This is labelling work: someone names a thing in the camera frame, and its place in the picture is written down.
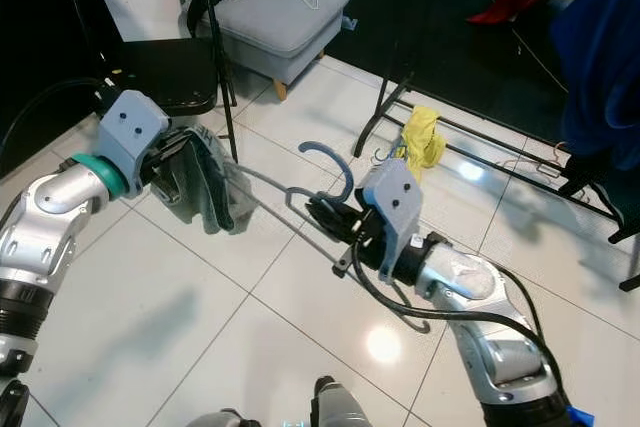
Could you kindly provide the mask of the grey blue towel garment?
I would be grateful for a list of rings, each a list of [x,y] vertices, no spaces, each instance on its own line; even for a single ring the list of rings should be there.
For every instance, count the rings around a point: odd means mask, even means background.
[[[250,225],[257,204],[251,199],[252,183],[233,166],[233,159],[209,130],[200,125],[179,127],[174,133],[191,133],[186,151],[189,200],[161,200],[178,220],[192,223],[201,216],[206,234],[241,234]]]

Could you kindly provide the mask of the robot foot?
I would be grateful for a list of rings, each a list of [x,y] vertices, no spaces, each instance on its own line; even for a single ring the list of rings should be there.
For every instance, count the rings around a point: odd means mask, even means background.
[[[372,427],[351,391],[332,376],[317,378],[308,427]]]
[[[210,427],[262,427],[255,419],[244,418],[236,409],[224,408],[216,412]]]

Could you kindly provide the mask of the blue shirt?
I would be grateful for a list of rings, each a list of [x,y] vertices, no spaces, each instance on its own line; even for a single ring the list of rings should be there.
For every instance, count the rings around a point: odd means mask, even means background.
[[[573,0],[550,37],[568,88],[561,131],[570,152],[640,168],[640,0]]]

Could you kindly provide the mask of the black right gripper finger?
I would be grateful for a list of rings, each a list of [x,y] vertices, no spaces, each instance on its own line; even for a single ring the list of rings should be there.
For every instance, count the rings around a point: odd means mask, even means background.
[[[312,221],[316,230],[319,230],[321,234],[328,238],[330,241],[337,241],[340,244],[355,245],[358,240],[362,238],[364,232],[362,232],[361,221],[358,218],[352,220],[342,220],[342,218],[329,218],[329,220]]]
[[[311,197],[305,208],[317,223],[357,223],[364,216],[356,208],[332,197]]]

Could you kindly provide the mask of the grey plastic hanger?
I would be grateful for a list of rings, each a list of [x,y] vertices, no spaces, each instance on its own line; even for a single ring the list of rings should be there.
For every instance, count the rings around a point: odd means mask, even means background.
[[[360,211],[362,215],[364,215],[360,220],[361,227],[364,226],[366,221],[370,220],[371,217],[378,218],[374,209],[366,207],[364,200],[358,197],[358,195],[362,193],[360,188],[362,181],[361,183],[357,183],[351,166],[349,166],[349,163],[343,158],[342,154],[338,154],[333,148],[330,148],[329,145],[321,142],[302,142],[298,144],[297,149],[302,153],[312,151],[319,152],[337,163],[337,166],[340,168],[340,176],[342,176],[343,179],[343,184],[340,186],[338,193],[311,191],[301,188],[301,186],[285,186],[279,183],[278,180],[273,179],[273,177],[252,170],[251,167],[244,165],[234,165],[234,167],[238,168],[243,174],[256,177],[256,179],[262,181],[262,183],[269,184],[273,186],[274,189],[280,191],[280,193],[283,193],[285,206],[303,218],[303,220],[312,227],[314,227],[314,225],[312,225],[312,221],[314,220],[308,215],[305,208],[307,200],[311,197],[337,198],[346,203],[347,206],[356,208],[357,211]],[[360,258],[358,258],[358,249],[360,249],[361,244],[364,243],[364,236],[362,236],[355,245],[349,245],[348,247],[348,245],[343,244],[346,245],[346,250],[344,250],[342,255],[332,255],[329,254],[328,250],[320,247],[314,239],[308,238],[305,232],[298,232],[298,235],[300,235],[303,240],[306,240],[311,247],[314,247],[317,252],[325,255],[325,257],[332,262],[332,272],[335,276],[339,277],[339,279],[352,279],[357,285],[361,286],[362,290],[370,294],[376,302],[384,305],[385,308],[393,312],[394,316],[401,319],[401,321],[406,323],[408,327],[411,327],[412,330],[420,332],[420,334],[429,334],[431,327],[428,322],[428,317],[426,317],[425,314],[413,312],[410,299],[408,299],[408,296],[404,294],[401,289],[401,286],[406,284],[396,279],[394,279],[392,284],[381,281],[378,277],[378,271],[370,270],[369,267],[361,263]]]

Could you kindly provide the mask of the black folding chair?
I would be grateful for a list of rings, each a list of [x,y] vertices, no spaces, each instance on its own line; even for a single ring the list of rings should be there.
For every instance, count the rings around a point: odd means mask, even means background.
[[[223,111],[224,139],[237,156],[233,108],[236,89],[218,30],[198,35],[202,17],[220,0],[191,0],[189,34],[184,38],[124,40],[104,0],[73,0],[88,46],[101,58],[101,72],[120,88],[138,90],[172,117],[197,117],[214,108]]]

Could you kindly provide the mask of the yellow cloth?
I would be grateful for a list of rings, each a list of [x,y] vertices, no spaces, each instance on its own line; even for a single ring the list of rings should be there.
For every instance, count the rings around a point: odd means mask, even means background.
[[[416,104],[390,153],[393,158],[403,159],[417,181],[421,181],[426,168],[438,165],[448,147],[447,140],[436,131],[439,120],[439,112],[433,107]]]

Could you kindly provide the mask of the black metal clothes rack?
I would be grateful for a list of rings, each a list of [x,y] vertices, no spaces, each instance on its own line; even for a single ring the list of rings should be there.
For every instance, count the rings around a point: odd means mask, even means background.
[[[396,113],[401,110],[406,113],[412,111],[412,94],[416,94],[420,101],[428,101],[430,106],[442,104],[442,106],[451,107],[457,115],[472,113],[461,104],[445,101],[417,88],[413,84],[411,74],[399,81],[384,78],[381,79],[378,102],[375,103],[369,120],[357,135],[352,153],[356,156],[364,153],[370,136],[374,133],[375,127],[380,124],[387,122],[387,124],[403,127],[407,120],[399,119]],[[562,176],[557,179],[548,179],[547,176],[539,174],[536,167],[552,161],[552,157],[527,151],[522,145],[506,142],[498,136],[477,130],[456,115],[448,116],[442,113],[438,126],[443,126],[451,133],[461,133],[468,138],[474,138],[477,142],[489,145],[490,148],[498,149],[500,152],[511,154],[512,158],[503,159],[503,161],[485,158],[453,142],[448,144],[448,151],[470,159],[476,165],[492,168],[531,188],[544,191],[558,199],[567,200],[568,203],[613,222],[616,230],[608,236],[609,244],[620,244],[622,241],[640,236],[640,168],[632,171],[614,171],[612,168],[590,165],[585,161],[575,161],[571,154],[568,157],[562,154],[561,158],[564,161]]]

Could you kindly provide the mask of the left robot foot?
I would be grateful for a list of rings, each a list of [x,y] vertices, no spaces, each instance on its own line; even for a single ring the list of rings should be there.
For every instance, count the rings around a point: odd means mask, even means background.
[[[244,418],[236,409],[224,408],[216,412],[210,427],[262,427],[255,419]]]

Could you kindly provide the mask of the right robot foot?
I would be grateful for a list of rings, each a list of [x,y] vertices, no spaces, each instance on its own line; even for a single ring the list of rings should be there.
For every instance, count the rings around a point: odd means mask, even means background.
[[[332,376],[317,378],[308,427],[372,427],[351,391]]]

